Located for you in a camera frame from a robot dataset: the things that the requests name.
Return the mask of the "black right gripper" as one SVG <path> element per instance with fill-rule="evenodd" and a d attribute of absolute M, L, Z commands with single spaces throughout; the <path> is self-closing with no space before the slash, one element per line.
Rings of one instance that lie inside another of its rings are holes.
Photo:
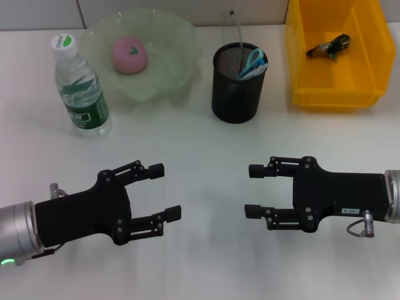
<path fill-rule="evenodd" d="M 245 204 L 248 219 L 266 220 L 269 231 L 314 233 L 329 216 L 361 217 L 369 211 L 384 221 L 389 208 L 383 174 L 329 172 L 313 157 L 301 159 L 271 156 L 267 165 L 250 164 L 250 178 L 293 178 L 293 208 L 277 209 Z"/>

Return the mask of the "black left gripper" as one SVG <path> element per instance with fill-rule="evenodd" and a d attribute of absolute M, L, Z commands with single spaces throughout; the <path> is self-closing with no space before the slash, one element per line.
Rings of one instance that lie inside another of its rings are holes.
<path fill-rule="evenodd" d="M 140 160 L 113 170 L 103 170 L 90 189 L 35 205 L 37 232 L 46 247 L 67 243 L 93 234 L 110 238 L 118 221 L 131 218 L 131 207 L 125 186 L 164 177 L 164 164 L 145 167 Z M 130 220 L 129 240 L 164 235 L 164 223 L 181 219 L 181 206 Z"/>

